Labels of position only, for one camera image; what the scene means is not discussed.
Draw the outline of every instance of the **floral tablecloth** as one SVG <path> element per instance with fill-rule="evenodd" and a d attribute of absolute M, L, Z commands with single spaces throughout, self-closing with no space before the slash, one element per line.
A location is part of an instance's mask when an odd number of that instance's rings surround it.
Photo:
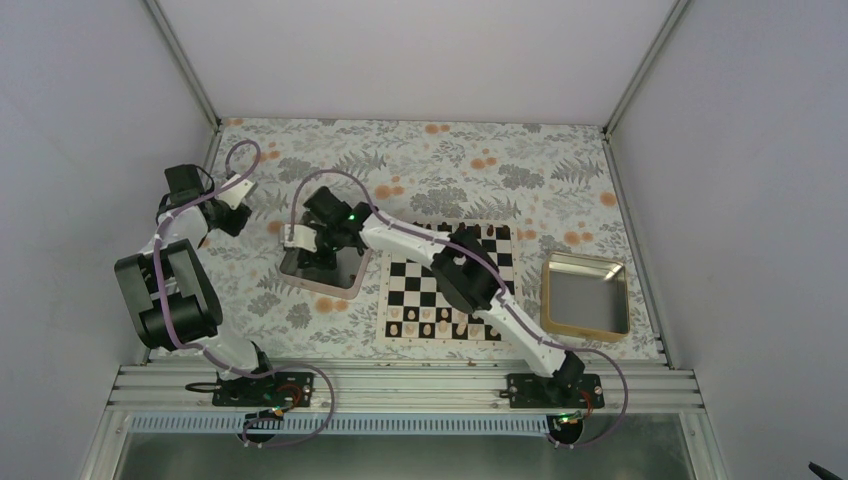
<path fill-rule="evenodd" d="M 271 356 L 373 359 L 513 359 L 509 347 L 398 346 L 376 341 L 380 253 L 359 295 L 340 300 L 292 288 L 277 274 L 283 256 L 278 233 L 289 221 L 297 184 L 319 168 L 356 175 L 380 208 L 407 221 L 483 218 L 518 224 L 524 307 L 537 321 L 541 269 L 552 251 L 623 260 L 630 289 L 630 335 L 618 343 L 558 337 L 594 346 L 618 359 L 658 353 L 596 127 L 396 121 L 228 119 L 213 167 L 224 178 L 224 157 L 242 139 L 262 147 L 248 200 L 254 213 L 242 234 L 211 232 L 198 249 L 224 309 L 225 321 Z M 236 171 L 254 152 L 234 155 Z M 299 203 L 320 185 L 350 204 L 363 199 L 347 179 L 324 176 L 304 188 Z"/>

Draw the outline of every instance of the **metal tray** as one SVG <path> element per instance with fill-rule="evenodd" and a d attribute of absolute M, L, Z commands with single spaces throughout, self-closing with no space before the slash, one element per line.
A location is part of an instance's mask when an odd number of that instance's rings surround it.
<path fill-rule="evenodd" d="M 630 309 L 624 264 L 552 253 L 542 269 L 542 328 L 602 342 L 627 336 Z"/>

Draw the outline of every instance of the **chessboard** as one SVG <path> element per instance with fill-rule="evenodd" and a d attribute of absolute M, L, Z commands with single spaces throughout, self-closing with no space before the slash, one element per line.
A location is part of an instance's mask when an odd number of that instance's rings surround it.
<path fill-rule="evenodd" d="M 520 304 L 522 289 L 515 261 L 518 256 L 514 227 L 480 220 L 417 225 L 448 233 L 460 226 L 471 228 Z M 483 320 L 452 308 L 439 291 L 432 271 L 401 255 L 383 255 L 380 287 L 377 338 L 381 342 L 449 347 L 505 344 L 500 333 Z"/>

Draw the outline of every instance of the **black mounting plate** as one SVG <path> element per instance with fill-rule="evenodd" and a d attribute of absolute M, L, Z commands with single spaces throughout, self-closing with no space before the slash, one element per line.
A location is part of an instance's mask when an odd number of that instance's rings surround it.
<path fill-rule="evenodd" d="M 292 400 L 295 385 L 303 392 L 295 407 L 308 407 L 315 388 L 315 375 L 308 372 L 280 372 L 260 379 L 239 378 L 218 381 L 212 405 L 216 407 L 276 407 Z"/>
<path fill-rule="evenodd" d="M 511 373 L 506 376 L 507 389 L 501 396 L 509 398 L 509 408 L 586 408 L 583 395 L 574 395 L 563 403 L 551 401 L 542 378 L 532 373 Z M 601 386 L 601 377 L 594 374 L 583 374 L 577 382 L 577 389 L 583 390 L 592 399 L 592 408 L 603 408 L 604 394 L 595 393 L 595 388 Z"/>

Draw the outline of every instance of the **white wall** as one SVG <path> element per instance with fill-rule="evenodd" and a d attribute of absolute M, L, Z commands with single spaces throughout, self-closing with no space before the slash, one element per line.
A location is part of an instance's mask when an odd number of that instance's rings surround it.
<path fill-rule="evenodd" d="M 696 1 L 614 133 L 733 478 L 848 478 L 848 3 Z"/>
<path fill-rule="evenodd" d="M 160 0 L 223 116 L 603 125 L 673 0 Z"/>
<path fill-rule="evenodd" d="M 0 6 L 0 478 L 76 478 L 141 347 L 112 266 L 205 124 L 139 1 Z"/>

